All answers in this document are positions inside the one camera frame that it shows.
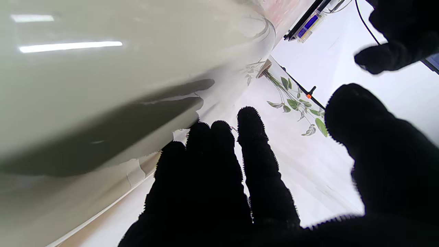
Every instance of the glossy white surface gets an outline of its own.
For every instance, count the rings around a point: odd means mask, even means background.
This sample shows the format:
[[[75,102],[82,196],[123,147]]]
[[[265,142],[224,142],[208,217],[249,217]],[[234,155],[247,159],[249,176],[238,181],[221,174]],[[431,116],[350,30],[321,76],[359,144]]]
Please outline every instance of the glossy white surface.
[[[1,2],[2,243],[72,233],[143,176],[124,162],[233,108],[276,43],[264,11],[256,0]]]

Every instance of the green leaf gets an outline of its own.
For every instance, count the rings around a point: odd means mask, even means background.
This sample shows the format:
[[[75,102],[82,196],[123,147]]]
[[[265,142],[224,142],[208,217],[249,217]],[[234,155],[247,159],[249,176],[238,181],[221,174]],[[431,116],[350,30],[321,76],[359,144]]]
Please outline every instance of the green leaf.
[[[287,99],[288,104],[293,108],[293,110],[299,111],[300,102],[292,99]]]
[[[282,85],[284,86],[284,88],[286,90],[288,90],[288,81],[287,81],[287,79],[281,77],[281,80],[282,80]]]
[[[284,112],[288,113],[290,111],[291,111],[291,109],[288,106],[284,105]]]
[[[309,109],[309,111],[316,116],[320,116],[320,113],[318,111],[315,111],[313,109]]]
[[[300,112],[300,119],[299,120],[297,120],[298,122],[300,121],[300,120],[302,120],[302,119],[304,119],[305,118],[305,112],[304,111],[301,111]]]
[[[325,124],[322,120],[320,120],[320,118],[316,118],[316,125],[317,128],[319,128],[320,132],[322,132],[325,137],[328,137],[328,130],[326,129]]]
[[[310,136],[316,133],[316,128],[314,128],[313,125],[311,125],[308,130],[306,131],[306,133],[302,134],[302,136]]]
[[[308,101],[304,101],[303,99],[300,99],[299,101],[302,102],[303,105],[306,106],[306,107],[311,107],[311,106],[313,106],[311,103],[309,103]]]
[[[276,104],[276,103],[273,103],[270,101],[267,101],[267,103],[274,108],[280,108],[280,107],[284,106],[283,104]]]

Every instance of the black glove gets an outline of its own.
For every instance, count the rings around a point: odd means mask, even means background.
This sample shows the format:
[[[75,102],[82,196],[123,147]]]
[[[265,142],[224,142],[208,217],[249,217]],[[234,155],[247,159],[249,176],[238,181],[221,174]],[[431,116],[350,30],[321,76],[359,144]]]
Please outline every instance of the black glove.
[[[438,1],[368,0],[369,21],[388,43],[372,46],[355,62],[372,74],[399,70],[439,52]]]
[[[119,245],[438,246],[439,150],[356,84],[334,93],[325,121],[355,160],[364,216],[300,228],[263,123],[246,107],[238,114],[238,142],[251,207],[230,127],[197,123],[186,148],[172,142],[163,149],[145,211]]]
[[[119,245],[242,245],[258,231],[299,228],[294,201],[254,108],[239,112],[238,131],[251,210],[230,126],[196,123],[186,147],[171,142],[163,148],[145,211]]]

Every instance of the wire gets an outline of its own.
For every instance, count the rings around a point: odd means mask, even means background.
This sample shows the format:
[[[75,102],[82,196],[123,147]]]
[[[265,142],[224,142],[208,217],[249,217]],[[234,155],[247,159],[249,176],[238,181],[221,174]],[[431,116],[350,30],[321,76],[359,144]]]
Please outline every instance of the wire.
[[[348,4],[346,4],[343,8],[341,8],[341,9],[339,9],[339,10],[337,10],[337,11],[334,11],[334,12],[325,12],[325,11],[322,11],[323,13],[326,13],[326,14],[335,14],[335,13],[338,13],[338,12],[340,12],[340,11],[342,11],[342,10],[344,10],[350,3],[352,2],[352,0],[350,0],[349,2],[348,2]]]
[[[360,19],[363,22],[364,26],[369,31],[369,33],[372,35],[372,37],[375,40],[375,42],[377,42],[378,45],[381,45],[380,42],[378,42],[377,38],[375,38],[375,35],[372,33],[372,31],[367,26],[367,24],[364,22],[363,17],[361,16],[361,13],[360,13],[360,8],[358,8],[358,1],[357,0],[355,0],[355,5],[357,6],[358,15],[360,16]]]

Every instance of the glove finger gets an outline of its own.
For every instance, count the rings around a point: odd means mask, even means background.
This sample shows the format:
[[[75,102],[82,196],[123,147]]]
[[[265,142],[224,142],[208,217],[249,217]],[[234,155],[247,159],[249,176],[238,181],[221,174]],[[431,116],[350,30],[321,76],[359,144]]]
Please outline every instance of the glove finger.
[[[352,111],[361,114],[346,114]],[[420,131],[356,84],[335,91],[325,122],[355,160],[352,178],[366,215],[402,215],[437,224],[435,198],[429,195],[439,190],[439,149]]]
[[[154,173],[155,181],[145,200],[145,214],[175,215],[178,207],[178,184],[185,156],[181,142],[170,142],[162,149],[162,154]]]
[[[239,111],[238,132],[254,223],[266,225],[282,222],[288,227],[298,227],[300,220],[294,200],[281,180],[264,124],[253,107]]]
[[[399,70],[414,62],[435,54],[439,48],[439,36],[435,32],[426,32],[411,44],[399,41],[373,46],[355,55],[355,63],[371,74],[383,71]]]
[[[230,126],[216,121],[211,127],[212,156],[211,178],[213,181],[212,203],[217,221],[226,222],[234,229],[243,230],[252,225],[247,196],[242,185],[242,171],[234,152],[235,139]]]
[[[211,131],[206,123],[197,122],[189,131],[186,143],[187,172],[184,180],[185,211],[190,218],[188,229],[205,231],[212,228],[211,189],[209,164],[212,147]]]

